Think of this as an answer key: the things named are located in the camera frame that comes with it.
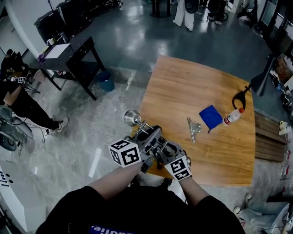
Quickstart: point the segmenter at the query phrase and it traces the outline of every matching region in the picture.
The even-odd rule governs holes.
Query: desk lamp
[[[264,71],[261,74],[257,75],[255,78],[253,78],[250,81],[249,86],[245,87],[244,91],[240,91],[238,94],[234,96],[234,98],[232,99],[232,104],[235,109],[237,109],[234,104],[235,99],[239,99],[242,102],[243,109],[245,109],[245,106],[246,106],[245,94],[247,93],[247,91],[250,92],[250,88],[252,88],[252,90],[256,93],[257,96],[264,95],[265,89],[266,89],[266,80],[274,61],[275,61],[275,58],[273,54],[270,54],[267,59],[267,63],[266,63],[266,67]]]

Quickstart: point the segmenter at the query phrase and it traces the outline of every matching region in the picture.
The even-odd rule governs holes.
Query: blue cloth
[[[217,112],[213,105],[201,111],[200,116],[205,124],[209,127],[208,132],[223,122],[221,115],[219,112]]]

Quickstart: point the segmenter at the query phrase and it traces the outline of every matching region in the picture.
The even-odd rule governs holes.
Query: white pants
[[[193,29],[193,20],[194,20],[194,14],[190,14],[186,11],[185,8],[185,0],[180,0],[180,2],[177,5],[177,11],[176,16],[174,19],[174,23],[178,26],[181,26],[182,21],[184,17],[184,24],[189,29]]]

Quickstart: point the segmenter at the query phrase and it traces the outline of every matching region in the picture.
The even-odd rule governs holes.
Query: white container
[[[223,124],[225,126],[228,126],[230,123],[235,122],[236,120],[238,120],[241,116],[241,113],[243,113],[244,109],[240,108],[239,110],[236,109],[234,111],[232,111],[229,115],[227,115],[224,119],[223,119]]]

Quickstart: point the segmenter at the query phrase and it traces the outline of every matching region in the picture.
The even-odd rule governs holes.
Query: white paper
[[[56,59],[59,57],[59,55],[62,54],[62,52],[69,46],[70,44],[61,44],[61,45],[56,45],[54,48],[47,54],[45,59]]]

